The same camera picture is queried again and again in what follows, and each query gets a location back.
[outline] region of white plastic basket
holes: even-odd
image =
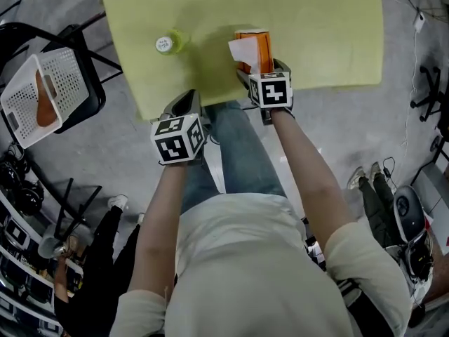
[[[39,126],[36,120],[37,70],[58,117],[47,127]],[[48,78],[54,89],[48,87]],[[1,94],[0,101],[15,137],[23,148],[27,148],[58,130],[88,95],[73,50],[59,48],[31,55],[15,73]]]

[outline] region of white tissue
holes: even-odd
[[[228,44],[234,61],[244,62],[251,66],[251,74],[260,73],[259,45],[257,37],[246,37],[244,39],[233,40]]]

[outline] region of floor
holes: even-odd
[[[0,10],[3,10],[15,0],[0,1]],[[441,7],[439,0],[412,1],[422,8]],[[429,159],[429,147],[437,135],[434,127],[438,116],[423,124],[419,120],[420,111],[408,109],[415,64],[415,11],[406,0],[382,0],[382,3],[385,33],[382,83],[363,88],[295,92],[294,115],[330,165],[342,189],[345,189],[356,167],[362,165],[368,170],[373,162],[382,163],[387,157],[396,161],[395,183],[398,185],[410,180]],[[100,0],[23,0],[19,9],[11,11],[6,19],[58,32],[66,25],[83,22],[101,10]],[[105,20],[89,27],[85,35],[90,49],[116,59]],[[44,44],[44,41],[38,41],[33,48],[38,49]],[[427,92],[427,82],[419,73],[421,64],[441,67],[445,88],[449,56],[447,24],[428,18],[416,36],[415,46],[417,91],[411,97],[419,100]],[[5,81],[23,59],[24,56],[11,62],[3,75]],[[99,64],[98,73],[105,77],[114,71]],[[99,115],[62,135],[49,136],[30,150],[48,178],[61,190],[70,177],[75,178],[78,193],[74,194],[74,204],[87,198],[92,186],[103,186],[100,198],[88,211],[88,222],[93,227],[105,211],[106,198],[116,194],[128,196],[128,209],[119,229],[121,244],[133,229],[137,214],[147,208],[162,168],[150,144],[150,124],[136,118],[135,103],[124,77],[107,82],[104,88],[107,104]],[[300,198],[275,131],[262,125],[257,110],[248,111],[248,114],[290,201],[303,216]],[[209,143],[206,158],[223,191],[218,146]],[[387,166],[391,170],[391,160]],[[354,214],[362,215],[361,194],[358,191],[344,192]]]

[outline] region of person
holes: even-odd
[[[124,195],[108,201],[109,211],[95,230],[83,267],[83,284],[69,298],[65,256],[58,258],[55,273],[55,314],[71,337],[108,336],[114,322],[119,296],[128,289],[133,273],[135,245],[140,224],[131,233],[115,263],[113,243],[120,217],[128,201]]]
[[[354,315],[369,323],[371,336],[402,336],[411,307],[404,277],[354,221],[292,114],[270,112],[327,274],[307,255],[304,224],[246,113],[235,101],[205,111],[226,194],[206,163],[164,168],[111,336],[359,336]],[[365,310],[349,312],[340,281],[360,287]]]
[[[384,249],[404,244],[399,234],[393,210],[394,196],[385,181],[379,163],[371,166],[370,181],[363,167],[358,167],[348,182],[348,190],[358,188],[363,195],[363,207],[374,238]]]

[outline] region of bottle cap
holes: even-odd
[[[170,37],[159,37],[156,41],[156,49],[161,53],[167,53],[173,47],[173,40]]]

